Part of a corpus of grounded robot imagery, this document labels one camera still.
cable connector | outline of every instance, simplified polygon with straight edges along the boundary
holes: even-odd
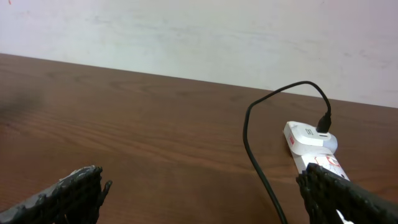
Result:
[[[317,126],[318,133],[327,133],[331,126],[331,114],[326,112],[325,115],[319,120]]]

